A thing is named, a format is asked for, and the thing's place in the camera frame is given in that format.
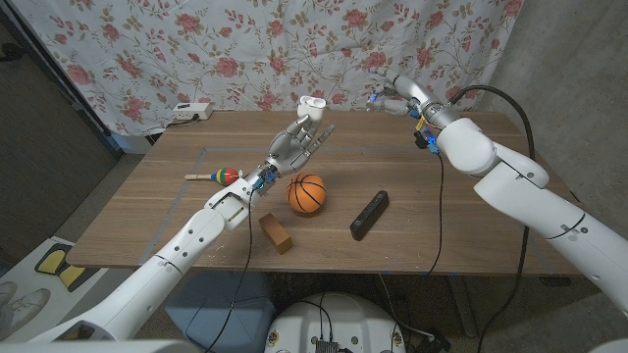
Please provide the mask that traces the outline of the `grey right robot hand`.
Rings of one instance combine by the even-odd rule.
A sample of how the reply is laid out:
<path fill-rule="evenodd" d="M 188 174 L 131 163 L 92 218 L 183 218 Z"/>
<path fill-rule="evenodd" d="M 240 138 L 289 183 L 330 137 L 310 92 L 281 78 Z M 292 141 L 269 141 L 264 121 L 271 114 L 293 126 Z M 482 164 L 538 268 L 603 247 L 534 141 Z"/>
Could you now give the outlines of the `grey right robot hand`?
<path fill-rule="evenodd" d="M 460 118 L 426 86 L 408 76 L 385 68 L 371 69 L 370 73 L 385 81 L 375 88 L 367 100 L 367 108 L 403 116 L 415 112 L 432 126 L 443 129 Z"/>

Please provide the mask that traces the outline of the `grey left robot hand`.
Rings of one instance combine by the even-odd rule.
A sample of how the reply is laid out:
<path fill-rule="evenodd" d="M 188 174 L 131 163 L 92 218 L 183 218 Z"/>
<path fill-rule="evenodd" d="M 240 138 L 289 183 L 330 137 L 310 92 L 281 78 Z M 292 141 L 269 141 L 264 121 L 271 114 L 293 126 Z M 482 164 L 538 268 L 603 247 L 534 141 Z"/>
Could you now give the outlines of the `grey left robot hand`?
<path fill-rule="evenodd" d="M 329 125 L 319 137 L 316 133 L 321 120 L 305 114 L 280 131 L 269 146 L 268 157 L 255 171 L 265 183 L 300 171 L 333 133 L 335 126 Z"/>

